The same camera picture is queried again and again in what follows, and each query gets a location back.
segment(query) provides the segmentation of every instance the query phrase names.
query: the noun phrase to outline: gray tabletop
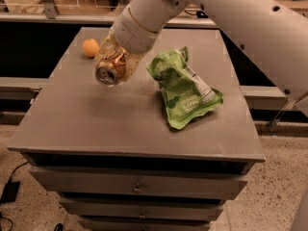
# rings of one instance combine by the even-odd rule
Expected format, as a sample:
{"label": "gray tabletop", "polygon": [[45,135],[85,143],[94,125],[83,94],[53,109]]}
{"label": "gray tabletop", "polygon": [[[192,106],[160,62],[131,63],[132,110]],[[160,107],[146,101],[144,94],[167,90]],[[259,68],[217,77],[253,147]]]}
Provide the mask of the gray tabletop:
{"label": "gray tabletop", "polygon": [[[104,28],[83,28],[56,66],[8,148],[21,152],[206,160],[265,160],[253,120],[219,31],[165,29],[126,83],[99,85],[84,39],[101,42]],[[146,67],[171,48],[189,48],[189,65],[224,94],[213,112],[174,132]]]}

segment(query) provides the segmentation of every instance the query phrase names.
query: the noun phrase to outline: floor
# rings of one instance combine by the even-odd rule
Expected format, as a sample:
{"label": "floor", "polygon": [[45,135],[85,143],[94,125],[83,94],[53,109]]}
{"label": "floor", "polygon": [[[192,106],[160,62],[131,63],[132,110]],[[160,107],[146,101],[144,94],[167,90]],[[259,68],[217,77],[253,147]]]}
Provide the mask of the floor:
{"label": "floor", "polygon": [[[211,223],[211,231],[290,230],[308,186],[308,126],[279,123],[272,136],[264,123],[255,125],[267,160],[249,172],[251,181],[235,201],[226,202],[224,212]],[[20,154],[6,148],[16,129],[16,125],[0,125],[1,191],[13,169],[25,162]],[[47,192],[36,182],[29,168],[28,164],[13,175],[13,181],[21,182],[16,201],[0,205],[3,217],[13,221],[12,231],[53,231],[57,223],[64,225],[64,231],[86,231],[60,206],[56,193]],[[10,230],[4,219],[1,227]]]}

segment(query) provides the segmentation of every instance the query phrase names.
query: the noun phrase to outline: crumpled snack bag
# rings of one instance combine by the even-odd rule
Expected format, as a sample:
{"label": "crumpled snack bag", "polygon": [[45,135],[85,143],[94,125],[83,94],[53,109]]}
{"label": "crumpled snack bag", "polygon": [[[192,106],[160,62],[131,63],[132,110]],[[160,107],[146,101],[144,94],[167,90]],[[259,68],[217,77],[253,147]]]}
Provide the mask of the crumpled snack bag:
{"label": "crumpled snack bag", "polygon": [[188,50],[159,53],[147,67],[159,84],[171,127],[183,129],[223,103],[223,95],[211,89],[188,65]]}

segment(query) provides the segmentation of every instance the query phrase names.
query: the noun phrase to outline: drawer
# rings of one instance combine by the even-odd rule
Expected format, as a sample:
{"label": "drawer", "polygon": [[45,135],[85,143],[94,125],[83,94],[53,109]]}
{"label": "drawer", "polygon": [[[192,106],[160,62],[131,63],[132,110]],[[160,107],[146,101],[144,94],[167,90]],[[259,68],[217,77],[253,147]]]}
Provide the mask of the drawer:
{"label": "drawer", "polygon": [[66,210],[78,216],[104,216],[140,219],[187,219],[187,220],[216,220],[223,211],[221,205],[200,203],[201,199],[193,202],[174,201],[172,199],[132,199],[124,196],[110,198],[61,198],[60,204]]}
{"label": "drawer", "polygon": [[140,220],[132,218],[79,218],[91,230],[103,231],[208,231],[210,224],[202,221]]}
{"label": "drawer", "polygon": [[58,193],[107,193],[234,199],[247,176],[91,167],[32,167],[31,174]]}

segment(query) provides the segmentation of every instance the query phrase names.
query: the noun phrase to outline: drawer handle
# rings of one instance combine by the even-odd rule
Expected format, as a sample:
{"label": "drawer handle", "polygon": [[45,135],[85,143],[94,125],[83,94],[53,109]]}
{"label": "drawer handle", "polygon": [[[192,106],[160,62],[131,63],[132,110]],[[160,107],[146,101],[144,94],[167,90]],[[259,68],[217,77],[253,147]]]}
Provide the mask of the drawer handle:
{"label": "drawer handle", "polygon": [[139,218],[140,219],[145,219],[144,211],[141,211],[141,213],[139,214]]}
{"label": "drawer handle", "polygon": [[142,193],[141,185],[138,182],[136,183],[136,187],[133,189],[133,193],[135,193],[135,194]]}

